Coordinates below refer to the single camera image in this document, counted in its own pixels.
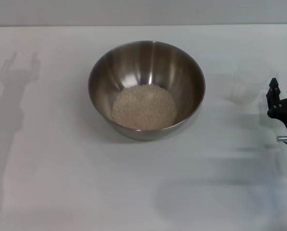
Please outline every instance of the white wall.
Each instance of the white wall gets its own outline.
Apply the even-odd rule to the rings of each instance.
[[[287,23],[287,0],[0,0],[0,26]]]

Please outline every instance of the white tabletop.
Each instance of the white tabletop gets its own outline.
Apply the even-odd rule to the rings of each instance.
[[[119,135],[88,96],[95,62],[136,40],[181,48],[206,79],[197,116],[159,141]],[[0,28],[0,231],[287,230],[268,82],[229,100],[247,60],[287,97],[287,25]]]

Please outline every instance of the uncooked rice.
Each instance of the uncooked rice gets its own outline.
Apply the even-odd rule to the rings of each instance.
[[[177,108],[172,95],[157,85],[123,89],[113,105],[113,120],[122,126],[155,130],[174,124]]]

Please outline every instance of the stainless steel bowl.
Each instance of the stainless steel bowl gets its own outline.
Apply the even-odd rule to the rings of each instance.
[[[115,123],[112,107],[119,92],[134,85],[155,84],[174,97],[175,124],[158,130],[135,130]],[[154,140],[175,130],[199,108],[205,79],[195,60],[163,42],[138,41],[112,49],[94,65],[88,83],[96,110],[121,134],[136,140]]]

